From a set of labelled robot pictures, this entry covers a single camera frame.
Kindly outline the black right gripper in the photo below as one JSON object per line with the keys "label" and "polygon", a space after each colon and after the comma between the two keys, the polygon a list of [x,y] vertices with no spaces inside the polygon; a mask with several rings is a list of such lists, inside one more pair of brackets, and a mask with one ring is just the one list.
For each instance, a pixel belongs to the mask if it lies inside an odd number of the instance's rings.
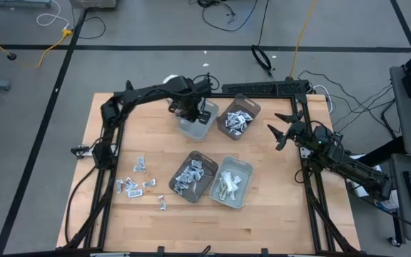
{"label": "black right gripper", "polygon": [[[315,147],[316,139],[314,135],[308,131],[308,126],[305,122],[301,121],[303,117],[303,110],[291,115],[274,113],[274,115],[287,124],[291,124],[287,130],[287,138],[292,140],[297,147]],[[277,130],[270,124],[267,125],[272,134],[275,137],[277,146],[275,149],[281,151],[285,145],[287,138],[282,131]]]}

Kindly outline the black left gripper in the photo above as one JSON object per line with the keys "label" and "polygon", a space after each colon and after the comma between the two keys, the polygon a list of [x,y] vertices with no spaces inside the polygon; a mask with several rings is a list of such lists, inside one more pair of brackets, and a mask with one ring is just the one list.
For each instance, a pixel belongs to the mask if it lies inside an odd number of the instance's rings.
{"label": "black left gripper", "polygon": [[169,111],[176,117],[191,123],[198,119],[201,124],[207,124],[211,118],[211,112],[206,111],[206,99],[212,91],[210,78],[205,76],[202,81],[197,83],[192,79],[186,79],[186,82],[190,91],[173,97]]}

